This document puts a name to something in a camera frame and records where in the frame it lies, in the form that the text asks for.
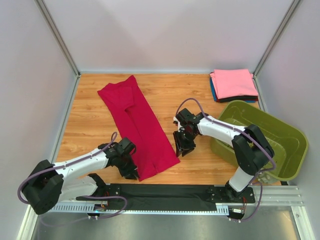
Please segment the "crimson red t shirt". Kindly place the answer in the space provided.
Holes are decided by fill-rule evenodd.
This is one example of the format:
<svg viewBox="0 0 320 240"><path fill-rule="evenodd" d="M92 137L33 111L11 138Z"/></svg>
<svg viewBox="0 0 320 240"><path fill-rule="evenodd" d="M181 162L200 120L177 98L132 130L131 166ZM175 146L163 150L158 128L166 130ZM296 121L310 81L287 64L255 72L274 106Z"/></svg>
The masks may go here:
<svg viewBox="0 0 320 240"><path fill-rule="evenodd" d="M97 93L110 111L120 136L136 146L132 158L140 181L180 162L133 75L125 81L108 83Z"/></svg>

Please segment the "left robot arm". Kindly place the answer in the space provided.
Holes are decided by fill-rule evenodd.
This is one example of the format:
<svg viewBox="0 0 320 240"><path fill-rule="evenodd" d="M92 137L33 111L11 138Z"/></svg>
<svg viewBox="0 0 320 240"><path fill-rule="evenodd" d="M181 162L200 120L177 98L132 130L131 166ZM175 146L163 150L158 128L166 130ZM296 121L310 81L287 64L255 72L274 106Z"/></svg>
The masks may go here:
<svg viewBox="0 0 320 240"><path fill-rule="evenodd" d="M18 187L18 198L37 215L70 199L100 200L107 196L107 185L94 171L116 167L123 178L137 180L138 168L132 159L136 150L136 145L124 137L120 142L103 143L71 160L57 163L42 160Z"/></svg>

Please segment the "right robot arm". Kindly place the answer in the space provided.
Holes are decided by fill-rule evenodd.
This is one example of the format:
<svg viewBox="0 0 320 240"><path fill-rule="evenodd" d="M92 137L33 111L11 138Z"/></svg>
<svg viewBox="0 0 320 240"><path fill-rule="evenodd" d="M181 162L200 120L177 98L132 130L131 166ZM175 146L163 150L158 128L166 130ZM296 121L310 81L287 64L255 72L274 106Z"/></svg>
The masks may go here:
<svg viewBox="0 0 320 240"><path fill-rule="evenodd" d="M209 136L232 147L238 168L222 192L230 200L237 199L275 156L261 129L254 124L233 125L203 112L195 115L186 108L175 115L173 123L177 126L173 132L177 157L196 148L197 136Z"/></svg>

